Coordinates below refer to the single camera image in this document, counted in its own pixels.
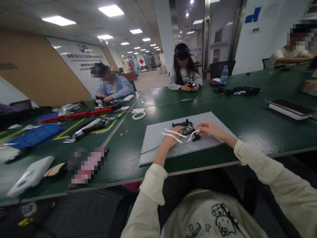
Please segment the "water bottle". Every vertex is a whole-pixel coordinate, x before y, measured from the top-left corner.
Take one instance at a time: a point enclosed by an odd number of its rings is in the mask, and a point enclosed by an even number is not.
[[[220,85],[225,86],[228,79],[228,66],[225,65],[224,69],[221,72]]]

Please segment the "logo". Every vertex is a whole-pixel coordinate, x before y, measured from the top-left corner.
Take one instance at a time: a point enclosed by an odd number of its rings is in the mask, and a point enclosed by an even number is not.
[[[85,45],[77,44],[77,47],[78,47],[78,49],[79,49],[81,52],[89,53],[89,51],[92,51],[92,50],[88,49],[87,46],[85,46]]]

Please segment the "blue crate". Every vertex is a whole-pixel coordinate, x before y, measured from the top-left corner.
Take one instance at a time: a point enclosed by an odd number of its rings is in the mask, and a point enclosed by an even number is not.
[[[53,113],[50,113],[50,114],[46,114],[46,115],[43,115],[43,116],[40,116],[39,118],[35,119],[36,121],[42,121],[44,119],[48,119],[48,118],[52,118],[52,117],[56,117],[58,116],[58,112],[53,112]]]
[[[61,130],[62,128],[56,123],[48,123],[38,128],[32,129],[7,143],[16,143],[14,145],[11,145],[11,147],[16,149],[23,149],[27,146],[35,146],[36,144],[44,141],[48,137],[56,134]]]

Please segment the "hand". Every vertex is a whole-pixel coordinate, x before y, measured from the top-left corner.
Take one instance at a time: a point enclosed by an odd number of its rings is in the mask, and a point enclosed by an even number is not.
[[[198,135],[206,135],[206,134],[210,134],[214,137],[216,137],[217,139],[220,139],[224,137],[224,135],[226,134],[223,130],[221,130],[215,123],[213,122],[200,122],[197,125],[197,128],[200,129],[199,132],[197,132],[196,134]]]
[[[170,130],[171,130],[171,131],[178,132],[179,134],[181,134],[183,128],[184,128],[183,126],[176,126],[176,127],[173,127],[173,128],[170,129]],[[168,133],[169,133],[169,134],[172,134],[172,135],[175,136],[177,139],[180,138],[180,136],[177,135],[177,134],[170,133],[170,132],[168,132]],[[177,143],[177,140],[175,140],[173,137],[165,136],[165,137],[164,137],[164,140],[163,140],[163,142],[162,142],[162,144],[160,145],[160,147],[169,150],[169,149],[170,149],[172,146],[174,146],[176,143]]]
[[[306,83],[305,86],[301,90],[303,93],[308,93],[309,91],[311,91],[312,89],[317,87],[317,81],[316,80],[315,81],[306,80],[305,83]]]
[[[102,97],[102,98],[105,98],[105,97],[106,97],[106,95],[104,95],[103,93],[96,93],[96,96],[97,96],[97,97]]]
[[[184,86],[181,86],[182,91],[191,91],[192,88],[190,87],[190,84],[185,84]]]
[[[200,87],[200,84],[196,84],[197,88],[196,89],[193,89],[193,92],[195,91],[198,91],[199,87]]]
[[[103,101],[112,101],[113,97],[112,96],[107,96],[103,99]]]

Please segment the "person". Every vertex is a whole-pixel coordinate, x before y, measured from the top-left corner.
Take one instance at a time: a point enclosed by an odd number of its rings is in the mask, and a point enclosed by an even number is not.
[[[259,181],[270,186],[284,215],[303,238],[316,237],[316,189],[280,162],[228,135],[213,122],[201,122],[197,127],[201,136],[214,136],[232,147],[241,164],[249,165]],[[171,130],[180,132],[182,128],[178,126]],[[158,147],[121,237],[267,237],[237,199],[207,189],[196,189],[188,193],[176,205],[166,222],[159,222],[159,216],[161,218],[164,214],[160,210],[158,216],[158,205],[161,208],[168,206],[165,197],[169,195],[163,193],[167,177],[164,163],[168,151],[176,143],[174,138],[165,136]],[[209,181],[213,182],[223,186],[225,184],[223,181]]]
[[[317,80],[306,80],[302,92],[317,97]]]
[[[133,93],[132,86],[125,77],[116,75],[109,66],[101,62],[91,67],[91,74],[94,78],[101,78],[101,84],[91,95],[93,99],[112,101]]]
[[[305,38],[311,33],[311,26],[301,25],[297,28],[291,29],[288,35],[287,44],[282,48],[275,51],[268,62],[268,68],[277,66],[291,66],[296,63],[313,61],[315,55],[309,53],[307,50],[302,49],[302,43]]]
[[[190,84],[196,84],[196,89],[191,89]],[[186,44],[180,43],[174,50],[174,63],[169,73],[168,88],[171,90],[198,91],[202,86],[199,75]]]

